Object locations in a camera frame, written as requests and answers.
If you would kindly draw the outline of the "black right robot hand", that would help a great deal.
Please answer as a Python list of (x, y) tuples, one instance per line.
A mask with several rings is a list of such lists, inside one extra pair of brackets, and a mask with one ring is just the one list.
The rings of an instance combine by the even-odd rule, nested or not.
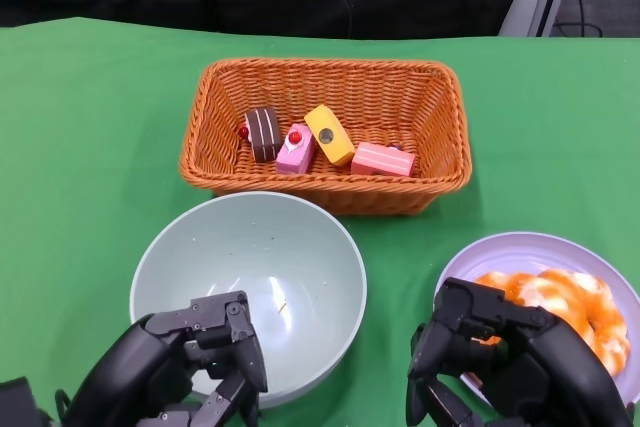
[(587, 343), (560, 317), (503, 291), (449, 277), (411, 339), (406, 422), (482, 426), (439, 380), (473, 374), (498, 426), (630, 426), (635, 407)]

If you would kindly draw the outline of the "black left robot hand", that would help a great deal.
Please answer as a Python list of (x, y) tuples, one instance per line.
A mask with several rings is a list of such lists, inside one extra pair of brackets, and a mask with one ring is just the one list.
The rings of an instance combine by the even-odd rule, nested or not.
[(106, 351), (68, 397), (56, 393), (63, 426), (223, 426), (259, 422), (267, 392), (264, 357), (247, 294), (217, 294), (148, 314)]

